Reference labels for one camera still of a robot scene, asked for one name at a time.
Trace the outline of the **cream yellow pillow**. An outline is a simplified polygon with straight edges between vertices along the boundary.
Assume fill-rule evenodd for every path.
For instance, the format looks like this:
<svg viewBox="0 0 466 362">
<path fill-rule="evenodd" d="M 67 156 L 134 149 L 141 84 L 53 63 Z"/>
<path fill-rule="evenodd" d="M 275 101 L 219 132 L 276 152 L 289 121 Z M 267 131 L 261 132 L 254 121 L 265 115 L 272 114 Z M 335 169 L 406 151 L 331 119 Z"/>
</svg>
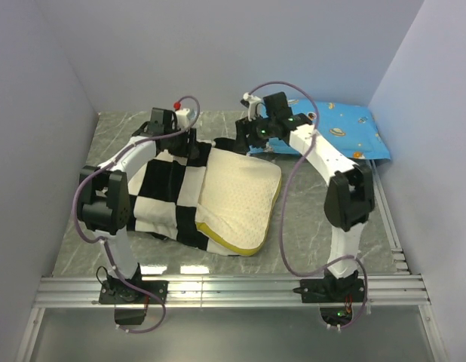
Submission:
<svg viewBox="0 0 466 362">
<path fill-rule="evenodd" d="M 212 149 L 196 213 L 206 251 L 252 256 L 263 247 L 281 190 L 280 167 L 260 158 Z"/>
</svg>

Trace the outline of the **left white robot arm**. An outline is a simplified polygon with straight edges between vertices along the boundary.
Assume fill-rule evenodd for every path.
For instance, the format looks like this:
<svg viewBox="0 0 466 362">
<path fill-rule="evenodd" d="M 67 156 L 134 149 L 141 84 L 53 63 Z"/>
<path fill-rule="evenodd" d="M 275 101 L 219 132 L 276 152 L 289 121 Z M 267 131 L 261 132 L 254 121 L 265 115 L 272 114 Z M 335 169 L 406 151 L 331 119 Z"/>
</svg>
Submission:
<svg viewBox="0 0 466 362">
<path fill-rule="evenodd" d="M 161 151 L 189 156 L 195 144 L 195 110 L 153 108 L 151 117 L 136 129 L 126 145 L 98 166 L 85 166 L 72 201 L 72 218 L 79 237 L 88 244 L 100 244 L 112 279 L 118 281 L 117 294 L 126 303 L 143 296 L 137 279 L 140 266 L 130 248 L 127 224 L 132 214 L 128 182 L 139 169 Z"/>
</svg>

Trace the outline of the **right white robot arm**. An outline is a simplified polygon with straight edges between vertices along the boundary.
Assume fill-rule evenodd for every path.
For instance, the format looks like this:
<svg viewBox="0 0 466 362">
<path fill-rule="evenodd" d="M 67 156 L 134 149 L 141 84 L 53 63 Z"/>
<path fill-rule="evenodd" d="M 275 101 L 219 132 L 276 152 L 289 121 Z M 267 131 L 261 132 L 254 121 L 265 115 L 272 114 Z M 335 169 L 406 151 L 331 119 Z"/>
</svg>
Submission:
<svg viewBox="0 0 466 362">
<path fill-rule="evenodd" d="M 247 107 L 247 116 L 235 124 L 236 152 L 265 147 L 273 138 L 283 140 L 326 183 L 323 211 L 332 227 L 332 241 L 325 270 L 331 278 L 324 282 L 323 290 L 328 299 L 343 300 L 359 268 L 360 237 L 375 208 L 371 169 L 344 156 L 320 134 L 318 110 L 312 115 L 294 113 L 285 93 L 264 98 L 245 93 L 241 104 Z"/>
</svg>

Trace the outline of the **black white checkered pillowcase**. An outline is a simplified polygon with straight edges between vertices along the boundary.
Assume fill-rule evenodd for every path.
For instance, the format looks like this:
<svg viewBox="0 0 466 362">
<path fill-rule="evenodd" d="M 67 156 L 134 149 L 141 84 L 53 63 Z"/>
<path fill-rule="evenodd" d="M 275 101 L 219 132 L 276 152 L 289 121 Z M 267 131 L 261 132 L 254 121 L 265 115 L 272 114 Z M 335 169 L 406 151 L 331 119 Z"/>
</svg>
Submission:
<svg viewBox="0 0 466 362">
<path fill-rule="evenodd" d="M 214 189 L 225 180 L 224 167 L 243 165 L 250 159 L 211 143 L 200 142 L 198 148 L 197 158 L 160 152 L 132 176 L 127 230 L 224 256 L 250 256 L 252 250 L 233 245 L 233 238 L 220 229 L 218 221 L 208 221 L 200 213 L 201 201 L 222 204 L 213 197 L 226 195 Z"/>
</svg>

